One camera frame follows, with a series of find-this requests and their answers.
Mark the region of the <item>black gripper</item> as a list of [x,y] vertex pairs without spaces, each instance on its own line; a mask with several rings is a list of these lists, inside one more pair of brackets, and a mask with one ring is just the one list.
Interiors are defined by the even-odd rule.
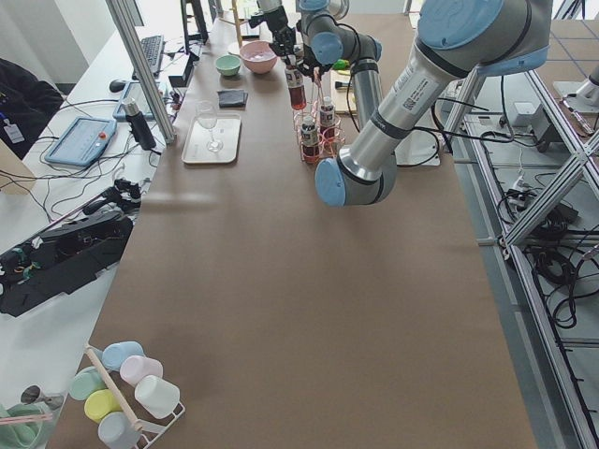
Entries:
[[288,25],[287,15],[284,11],[270,11],[266,13],[266,22],[273,37],[270,47],[286,63],[285,43],[293,39],[293,30]]
[[[297,35],[295,32],[285,32],[283,35],[283,59],[286,65],[297,65],[298,57],[296,54]],[[299,71],[301,73],[320,72],[320,64],[314,56],[312,49],[302,44],[299,51]]]

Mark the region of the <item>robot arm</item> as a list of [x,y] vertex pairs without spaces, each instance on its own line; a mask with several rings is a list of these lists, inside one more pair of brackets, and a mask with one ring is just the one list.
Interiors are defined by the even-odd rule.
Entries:
[[332,207],[386,198],[397,173],[395,151],[446,86],[477,71],[512,75],[547,59],[549,1],[427,1],[406,68],[356,140],[318,164],[315,188]]
[[358,125],[364,127],[382,100],[378,72],[382,46],[343,22],[348,10],[347,1],[299,1],[299,19],[292,24],[281,1],[259,1],[249,22],[252,27],[264,23],[271,34],[270,48],[304,77],[313,80],[337,61],[348,61]]

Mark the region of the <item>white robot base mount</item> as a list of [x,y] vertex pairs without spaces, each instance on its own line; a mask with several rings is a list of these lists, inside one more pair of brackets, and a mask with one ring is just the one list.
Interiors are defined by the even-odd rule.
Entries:
[[438,167],[441,165],[439,140],[430,114],[422,116],[416,124],[430,128],[431,132],[412,131],[396,148],[397,167]]

